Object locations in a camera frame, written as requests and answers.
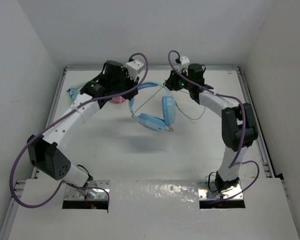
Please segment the pink headphones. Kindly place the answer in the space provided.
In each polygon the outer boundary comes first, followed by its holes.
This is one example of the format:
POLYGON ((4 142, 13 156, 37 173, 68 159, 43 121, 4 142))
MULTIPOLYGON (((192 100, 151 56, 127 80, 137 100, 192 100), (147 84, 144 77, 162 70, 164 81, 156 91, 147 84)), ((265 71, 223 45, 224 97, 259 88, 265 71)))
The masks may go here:
POLYGON ((116 97, 113 97, 111 102, 114 103, 114 104, 122 104, 126 101, 125 98, 123 98, 122 96, 116 96, 116 97))

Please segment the light blue headphones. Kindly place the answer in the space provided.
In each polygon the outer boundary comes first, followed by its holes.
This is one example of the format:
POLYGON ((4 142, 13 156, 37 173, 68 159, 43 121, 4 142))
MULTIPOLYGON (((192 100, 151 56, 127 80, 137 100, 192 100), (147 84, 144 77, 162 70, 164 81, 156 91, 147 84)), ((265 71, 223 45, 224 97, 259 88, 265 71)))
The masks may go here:
POLYGON ((138 99, 133 97, 128 102, 131 117, 142 127, 156 132, 173 132, 177 117, 176 102, 171 91, 161 83, 149 81, 141 84, 138 91, 157 88, 152 96, 135 108, 138 99))

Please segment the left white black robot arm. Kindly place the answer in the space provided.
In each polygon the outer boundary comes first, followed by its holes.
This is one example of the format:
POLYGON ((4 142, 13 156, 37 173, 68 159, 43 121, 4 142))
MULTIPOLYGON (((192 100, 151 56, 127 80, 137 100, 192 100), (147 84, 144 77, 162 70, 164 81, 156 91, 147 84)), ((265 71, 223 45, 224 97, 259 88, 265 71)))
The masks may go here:
POLYGON ((84 187, 90 176, 73 165, 64 151, 76 131, 114 95, 130 100, 137 94, 136 89, 130 89, 138 84, 138 75, 144 67, 143 62, 132 58, 126 64, 106 61, 101 73, 79 90, 71 106, 62 115, 64 119, 39 137, 31 136, 28 139, 30 163, 56 181, 84 187))

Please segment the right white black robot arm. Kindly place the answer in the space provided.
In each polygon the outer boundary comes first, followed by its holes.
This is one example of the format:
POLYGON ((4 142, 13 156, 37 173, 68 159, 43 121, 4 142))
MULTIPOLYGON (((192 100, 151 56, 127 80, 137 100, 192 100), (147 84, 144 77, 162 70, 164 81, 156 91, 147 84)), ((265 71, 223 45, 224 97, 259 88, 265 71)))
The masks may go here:
POLYGON ((252 105, 234 96, 215 93, 211 86, 205 84, 204 72, 203 66, 198 63, 192 63, 181 71, 172 69, 164 85, 171 91, 186 89, 192 100, 221 118, 225 151, 214 180, 216 191, 221 193, 238 184, 245 151, 259 133, 252 105))

